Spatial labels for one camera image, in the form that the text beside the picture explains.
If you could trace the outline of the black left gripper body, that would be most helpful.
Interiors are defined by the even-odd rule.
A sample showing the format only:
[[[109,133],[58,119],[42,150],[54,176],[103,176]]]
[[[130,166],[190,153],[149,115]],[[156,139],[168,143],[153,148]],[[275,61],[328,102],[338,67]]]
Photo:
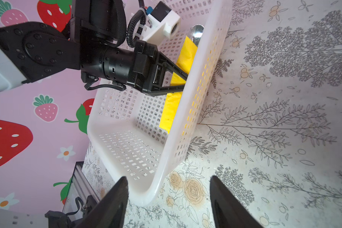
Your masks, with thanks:
[[[124,91],[130,86],[144,94],[154,94],[152,82],[158,55],[156,45],[142,40],[136,42],[133,51],[91,41],[81,47],[81,79],[89,91],[100,88]]]

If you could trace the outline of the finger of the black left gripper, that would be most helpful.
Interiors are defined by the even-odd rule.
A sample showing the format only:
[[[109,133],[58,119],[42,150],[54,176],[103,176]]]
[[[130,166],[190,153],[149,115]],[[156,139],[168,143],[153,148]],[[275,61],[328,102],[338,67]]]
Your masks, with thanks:
[[[143,89],[143,93],[151,97],[163,96],[168,93],[183,92],[185,85],[174,85],[174,86],[159,86],[151,84],[149,87]]]
[[[159,52],[156,59],[155,83],[162,83],[166,72],[175,73],[183,80],[187,80],[188,74],[167,58],[163,53]]]

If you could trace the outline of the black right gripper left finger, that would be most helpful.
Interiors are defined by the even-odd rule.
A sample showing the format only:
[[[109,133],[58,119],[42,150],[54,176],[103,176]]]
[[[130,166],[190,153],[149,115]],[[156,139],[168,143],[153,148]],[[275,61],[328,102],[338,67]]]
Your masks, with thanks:
[[[122,228],[128,197],[128,181],[123,176],[77,227]]]

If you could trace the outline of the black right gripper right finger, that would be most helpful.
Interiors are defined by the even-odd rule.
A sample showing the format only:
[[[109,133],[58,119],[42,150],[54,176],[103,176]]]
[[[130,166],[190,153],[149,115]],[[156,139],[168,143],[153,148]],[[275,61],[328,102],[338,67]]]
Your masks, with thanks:
[[[216,228],[261,228],[217,177],[210,180],[210,199]]]

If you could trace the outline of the yellow paper napkin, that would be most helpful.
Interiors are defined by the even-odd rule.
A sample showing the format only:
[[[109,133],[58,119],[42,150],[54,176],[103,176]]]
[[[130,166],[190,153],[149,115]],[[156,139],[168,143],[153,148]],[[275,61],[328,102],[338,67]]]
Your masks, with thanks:
[[[195,45],[189,37],[186,37],[176,65],[187,74],[190,73],[197,49],[197,45]],[[185,84],[186,80],[182,79],[176,73],[173,73],[171,78],[171,86],[183,86]],[[166,95],[159,127],[165,130],[168,134],[170,133],[181,96],[182,92],[168,93]]]

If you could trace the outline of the silver spoon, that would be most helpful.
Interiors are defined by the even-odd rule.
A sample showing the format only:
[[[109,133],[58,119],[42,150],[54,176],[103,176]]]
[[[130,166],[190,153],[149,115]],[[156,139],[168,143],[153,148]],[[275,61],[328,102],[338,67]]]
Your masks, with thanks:
[[[187,37],[198,47],[201,37],[203,35],[204,26],[197,24],[191,27],[189,32],[187,33]]]

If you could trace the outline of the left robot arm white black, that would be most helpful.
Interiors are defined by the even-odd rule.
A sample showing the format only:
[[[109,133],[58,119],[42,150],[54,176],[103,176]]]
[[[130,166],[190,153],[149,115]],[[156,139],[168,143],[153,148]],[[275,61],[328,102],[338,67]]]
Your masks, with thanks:
[[[81,72],[86,90],[124,91],[128,86],[150,96],[182,92],[164,86],[167,72],[183,80],[188,74],[157,45],[179,29],[180,17],[165,3],[155,8],[139,1],[126,20],[122,1],[67,1],[71,18],[62,31],[28,21],[0,27],[0,92],[34,83],[65,69]]]

